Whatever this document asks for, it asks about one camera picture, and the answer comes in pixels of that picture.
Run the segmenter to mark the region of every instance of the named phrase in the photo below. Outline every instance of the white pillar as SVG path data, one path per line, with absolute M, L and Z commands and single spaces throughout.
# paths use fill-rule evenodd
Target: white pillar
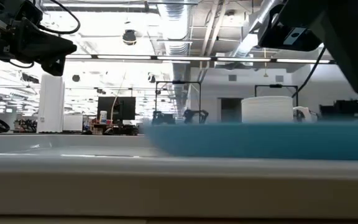
M 37 133 L 63 131 L 65 84 L 62 77 L 42 75 Z

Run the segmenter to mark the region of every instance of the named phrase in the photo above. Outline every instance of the blue tray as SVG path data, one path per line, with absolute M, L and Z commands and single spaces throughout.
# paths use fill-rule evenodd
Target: blue tray
M 173 156 L 358 160 L 358 123 L 167 125 L 146 136 Z

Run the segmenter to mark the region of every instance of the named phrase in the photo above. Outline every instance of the ceiling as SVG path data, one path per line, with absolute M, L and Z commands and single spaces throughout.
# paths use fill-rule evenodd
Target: ceiling
M 118 0 L 60 0 L 81 21 L 81 28 L 72 35 L 62 37 L 72 40 L 78 50 L 75 54 L 106 54 L 106 55 L 164 55 L 164 39 L 167 29 L 164 20 L 158 13 L 157 6 L 149 4 L 149 10 L 144 9 L 143 1 Z M 189 6 L 189 33 L 186 42 L 190 45 L 190 55 L 200 55 L 204 37 L 208 30 L 208 22 L 214 20 L 208 43 L 211 44 L 215 29 L 218 37 L 214 41 L 211 55 L 229 53 L 241 43 L 242 27 L 246 15 L 259 10 L 262 0 L 232 0 L 227 1 L 225 16 L 220 28 L 217 23 L 223 3 L 218 6 L 215 18 L 211 18 L 215 0 L 200 0 L 198 4 Z M 39 1 L 39 7 L 44 12 L 42 24 L 55 30 L 72 30 L 76 21 L 67 12 L 48 0 Z M 122 41 L 125 30 L 135 30 L 137 43 L 129 46 Z M 254 57 L 283 57 L 315 59 L 315 52 L 277 51 L 274 49 L 259 49 L 253 47 L 250 54 Z M 191 63 L 192 67 L 199 67 L 199 63 Z M 264 68 L 264 63 L 255 63 L 254 69 Z M 289 68 L 289 64 L 271 64 L 269 68 Z M 6 105 L 16 105 L 23 113 L 35 113 L 39 101 L 39 85 L 22 80 L 22 74 L 28 74 L 41 80 L 45 72 L 36 65 L 30 69 L 13 67 L 0 62 L 0 101 Z M 172 80 L 173 67 L 171 63 L 125 63 L 125 62 L 90 62 L 67 61 L 64 80 L 66 82 L 66 113 L 96 114 L 97 97 L 100 95 L 95 88 L 102 88 L 105 95 L 136 96 L 137 113 L 151 116 L 154 110 L 155 84 L 148 81 L 150 75 L 158 80 Z M 80 81 L 74 82 L 73 75 L 79 75 Z M 166 93 L 162 93 L 158 101 L 158 109 L 174 113 L 175 107 L 173 87 L 165 86 Z

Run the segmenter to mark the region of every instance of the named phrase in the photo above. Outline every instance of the metal frame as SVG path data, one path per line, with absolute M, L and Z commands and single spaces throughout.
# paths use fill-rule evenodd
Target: metal frame
M 287 88 L 294 88 L 296 92 L 298 92 L 298 86 L 296 85 L 281 85 L 281 84 L 272 84 L 272 85 L 255 85 L 255 92 L 254 95 L 255 97 L 257 97 L 257 89 L 258 87 L 269 87 L 269 88 L 283 88 L 283 87 L 287 87 Z M 295 106 L 299 106 L 299 96 L 298 94 L 296 94 L 296 98 L 295 98 Z
M 186 85 L 186 84 L 198 84 L 200 86 L 200 90 L 198 92 L 198 110 L 201 111 L 201 82 L 190 82 L 190 81 L 156 81 L 155 82 L 155 105 L 154 105 L 154 111 L 157 111 L 157 91 L 158 91 L 158 84 L 159 83 L 171 83 L 173 85 Z M 198 122 L 201 123 L 201 117 L 198 117 Z

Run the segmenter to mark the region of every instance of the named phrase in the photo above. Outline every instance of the computer monitor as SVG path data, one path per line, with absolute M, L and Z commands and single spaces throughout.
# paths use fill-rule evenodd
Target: computer monitor
M 98 119 L 100 111 L 107 111 L 107 119 L 111 117 L 111 107 L 115 96 L 101 96 L 98 100 Z M 136 97 L 118 97 L 113 110 L 113 120 L 134 120 Z

